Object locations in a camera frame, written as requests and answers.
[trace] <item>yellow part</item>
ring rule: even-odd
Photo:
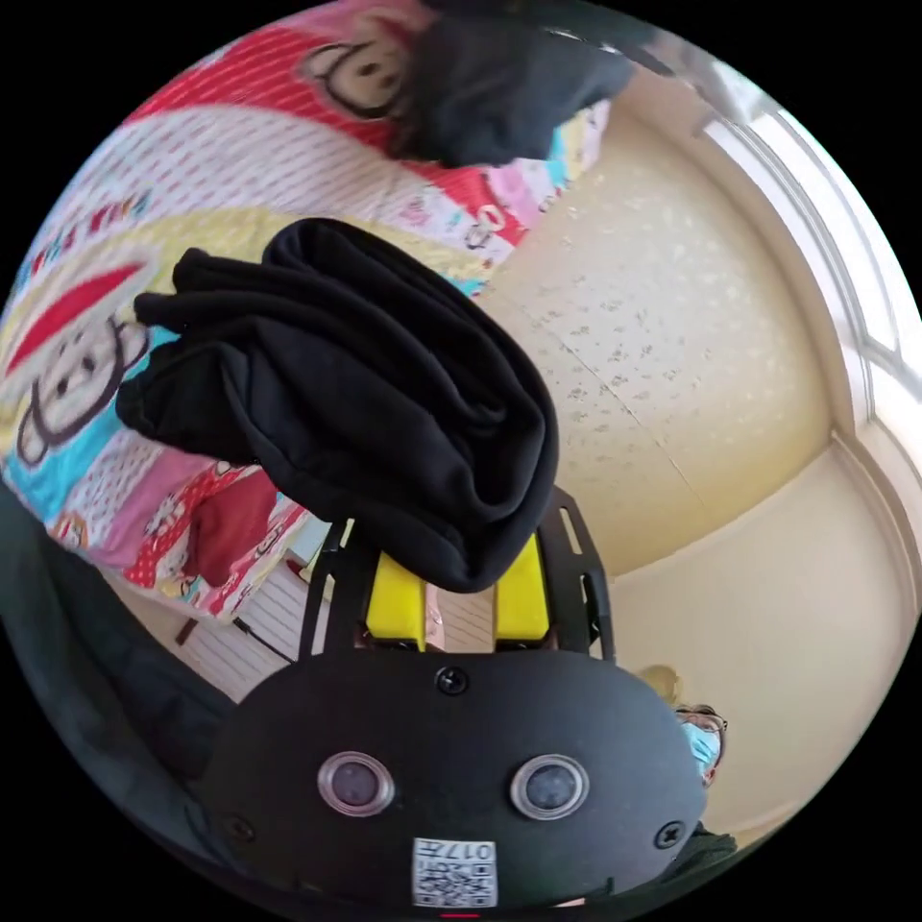
[[[381,554],[365,625],[379,641],[415,641],[425,650],[425,583]]]
[[[531,536],[516,562],[499,579],[494,617],[497,642],[536,642],[550,630],[537,536]]]

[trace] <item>textured ceiling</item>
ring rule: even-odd
[[[599,164],[482,303],[546,377],[558,482],[610,576],[730,522],[828,444],[813,345],[765,244],[617,107]]]

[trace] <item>bed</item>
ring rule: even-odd
[[[0,328],[4,480],[59,542],[189,616],[232,619],[310,512],[277,494],[223,585],[187,574],[202,503],[264,474],[120,424],[119,384],[172,336],[134,321],[134,297],[171,291],[189,247],[258,261],[307,215],[371,231],[476,297],[597,157],[607,103],[562,126],[548,160],[449,171],[385,156],[407,49],[431,16],[417,0],[340,0],[194,64],[92,154],[16,275]]]

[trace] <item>window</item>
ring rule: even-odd
[[[874,413],[922,472],[922,403],[889,372],[871,364]]]
[[[750,130],[788,169],[838,250],[857,299],[872,413],[922,472],[922,318],[896,254],[858,189],[789,112],[761,116]]]

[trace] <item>qr code label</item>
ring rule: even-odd
[[[497,904],[494,842],[413,840],[413,905],[484,909]]]

